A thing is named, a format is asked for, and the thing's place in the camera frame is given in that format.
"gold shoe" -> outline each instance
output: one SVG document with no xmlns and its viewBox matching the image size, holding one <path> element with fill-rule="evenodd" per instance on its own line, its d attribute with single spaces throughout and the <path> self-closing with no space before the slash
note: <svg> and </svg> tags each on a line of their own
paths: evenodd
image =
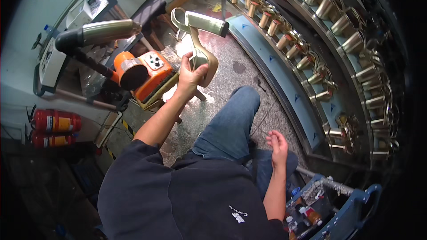
<svg viewBox="0 0 427 240">
<path fill-rule="evenodd" d="M 175 17 L 175 10 L 179 9 L 185 13 L 185 24 L 179 22 Z M 185 11 L 183 8 L 174 8 L 170 14 L 172 23 L 181 31 L 191 35 L 193 41 L 193 57 L 190 59 L 190 66 L 195 71 L 200 65 L 208 64 L 206 76 L 200 82 L 201 87 L 207 87 L 215 76 L 218 68 L 218 59 L 207 51 L 200 43 L 199 29 L 225 37 L 228 32 L 228 22 L 215 19 L 203 14 Z"/>
</svg>

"fire extinguisher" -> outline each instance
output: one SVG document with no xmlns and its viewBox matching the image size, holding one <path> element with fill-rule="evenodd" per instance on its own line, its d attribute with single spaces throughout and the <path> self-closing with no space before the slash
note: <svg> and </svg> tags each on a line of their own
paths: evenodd
<svg viewBox="0 0 427 240">
<path fill-rule="evenodd" d="M 28 113 L 28 121 L 31 127 L 38 132 L 78 132 L 82 128 L 82 118 L 71 112 L 55 109 L 35 109 L 31 115 Z"/>
<path fill-rule="evenodd" d="M 76 142 L 76 136 L 42 132 L 30 132 L 29 138 L 36 149 L 69 146 Z"/>
</svg>

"blue arrow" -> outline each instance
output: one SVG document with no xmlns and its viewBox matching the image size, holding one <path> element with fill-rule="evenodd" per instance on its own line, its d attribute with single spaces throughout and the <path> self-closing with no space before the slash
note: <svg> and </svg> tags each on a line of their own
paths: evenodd
<svg viewBox="0 0 427 240">
<path fill-rule="evenodd" d="M 334 104 L 330 104 L 330 113 L 332 114 L 332 110 L 334 109 L 336 107 L 336 105 L 334 105 Z"/>
</svg>

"person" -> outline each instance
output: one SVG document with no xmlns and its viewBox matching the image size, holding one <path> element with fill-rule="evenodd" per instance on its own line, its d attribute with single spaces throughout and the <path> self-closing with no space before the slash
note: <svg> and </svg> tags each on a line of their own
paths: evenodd
<svg viewBox="0 0 427 240">
<path fill-rule="evenodd" d="M 172 98 L 138 130 L 105 175 L 98 211 L 106 236 L 287 239 L 286 177 L 298 159 L 275 130 L 266 137 L 272 151 L 250 151 L 249 133 L 260 105 L 254 88 L 237 88 L 188 154 L 171 168 L 163 165 L 159 147 L 207 72 L 207 65 L 190 71 L 192 55 L 182 58 Z"/>
</svg>

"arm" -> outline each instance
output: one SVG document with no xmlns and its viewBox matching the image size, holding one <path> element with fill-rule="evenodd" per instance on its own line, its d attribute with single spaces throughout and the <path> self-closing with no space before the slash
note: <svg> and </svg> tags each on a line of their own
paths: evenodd
<svg viewBox="0 0 427 240">
<path fill-rule="evenodd" d="M 273 147 L 270 184 L 264 197 L 264 208 L 269 220 L 283 221 L 286 211 L 286 160 L 288 143 L 285 137 L 276 130 L 269 131 L 267 144 Z"/>
<path fill-rule="evenodd" d="M 208 69 L 207 64 L 204 64 L 191 72 L 189 58 L 192 55 L 193 53 L 189 52 L 182 57 L 178 87 L 172 98 L 144 123 L 135 134 L 134 139 L 139 139 L 150 146 L 158 144 L 161 147 L 163 145 L 179 114 L 185 104 L 194 96 L 197 84 Z"/>
</svg>

